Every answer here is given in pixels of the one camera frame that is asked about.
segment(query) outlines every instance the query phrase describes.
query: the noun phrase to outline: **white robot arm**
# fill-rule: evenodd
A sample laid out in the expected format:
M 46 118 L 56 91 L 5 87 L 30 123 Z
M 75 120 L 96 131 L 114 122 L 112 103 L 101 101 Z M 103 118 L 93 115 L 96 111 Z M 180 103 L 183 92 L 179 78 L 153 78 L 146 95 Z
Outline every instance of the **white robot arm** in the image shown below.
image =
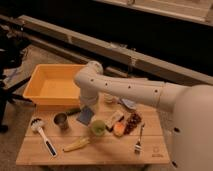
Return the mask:
M 213 170 L 213 87 L 194 87 L 103 76 L 96 61 L 75 76 L 84 105 L 96 104 L 99 91 L 174 114 L 173 167 L 178 171 Z

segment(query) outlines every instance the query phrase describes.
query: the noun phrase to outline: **banana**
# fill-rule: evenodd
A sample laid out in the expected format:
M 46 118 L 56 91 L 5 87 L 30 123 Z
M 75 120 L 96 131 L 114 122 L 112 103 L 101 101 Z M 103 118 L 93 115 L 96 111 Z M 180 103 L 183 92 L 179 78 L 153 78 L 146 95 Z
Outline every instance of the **banana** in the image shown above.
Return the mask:
M 81 137 L 75 140 L 73 143 L 66 146 L 65 148 L 63 148 L 63 151 L 69 152 L 69 151 L 77 150 L 79 148 L 85 147 L 87 144 L 89 144 L 89 137 Z

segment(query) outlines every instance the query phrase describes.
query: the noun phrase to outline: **food item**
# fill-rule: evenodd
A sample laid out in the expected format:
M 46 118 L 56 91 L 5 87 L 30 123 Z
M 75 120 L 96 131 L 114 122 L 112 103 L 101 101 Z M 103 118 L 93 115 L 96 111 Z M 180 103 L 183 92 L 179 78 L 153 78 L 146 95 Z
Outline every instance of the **food item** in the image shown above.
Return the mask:
M 137 124 L 141 122 L 141 117 L 137 113 L 132 113 L 130 117 L 126 120 L 126 127 L 124 134 L 129 134 L 137 127 Z
M 115 101 L 116 101 L 115 97 L 112 96 L 111 94 L 107 94 L 107 93 L 104 94 L 104 102 L 110 104 L 110 103 L 113 103 Z
M 121 137 L 124 134 L 124 130 L 125 130 L 125 125 L 121 122 L 116 122 L 114 127 L 113 127 L 113 133 L 118 136 Z
M 105 122 L 107 130 L 112 131 L 114 124 L 116 122 L 121 121 L 123 118 L 124 118 L 123 112 L 121 112 L 120 110 L 117 110 Z
M 79 112 L 81 112 L 81 109 L 79 107 L 76 107 L 76 108 L 71 108 L 71 109 L 67 110 L 65 113 L 67 114 L 67 116 L 71 116 L 71 115 L 77 114 Z
M 63 149 L 64 152 L 69 152 L 73 150 L 77 150 L 79 148 L 85 147 L 87 144 L 89 144 L 89 137 L 81 137 L 75 140 L 73 143 L 68 145 Z
M 102 136 L 105 133 L 105 123 L 102 120 L 95 120 L 91 123 L 91 131 L 96 136 Z

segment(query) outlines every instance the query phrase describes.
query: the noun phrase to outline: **metal fork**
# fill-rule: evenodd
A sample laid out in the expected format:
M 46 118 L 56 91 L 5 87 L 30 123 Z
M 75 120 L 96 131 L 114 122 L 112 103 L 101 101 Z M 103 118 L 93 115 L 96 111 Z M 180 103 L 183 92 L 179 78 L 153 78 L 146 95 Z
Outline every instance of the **metal fork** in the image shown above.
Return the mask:
M 142 137 L 142 134 L 143 134 L 143 128 L 144 127 L 145 127 L 145 123 L 143 123 L 141 125 L 140 137 L 139 137 L 137 143 L 135 144 L 135 154 L 140 154 L 140 152 L 141 152 L 141 137 Z

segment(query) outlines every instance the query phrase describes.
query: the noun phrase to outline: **brush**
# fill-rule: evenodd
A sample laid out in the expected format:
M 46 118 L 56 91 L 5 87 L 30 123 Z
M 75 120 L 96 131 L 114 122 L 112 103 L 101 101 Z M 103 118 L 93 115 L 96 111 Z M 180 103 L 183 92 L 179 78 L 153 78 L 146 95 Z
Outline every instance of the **brush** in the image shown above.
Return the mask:
M 47 147 L 49 153 L 53 157 L 55 157 L 57 155 L 57 152 L 56 152 L 55 148 L 53 147 L 52 143 L 50 142 L 50 140 L 44 134 L 42 127 L 44 127 L 44 121 L 42 121 L 40 118 L 35 118 L 31 121 L 31 129 L 33 130 L 33 132 L 38 132 L 41 135 L 41 137 L 44 140 L 44 144 Z

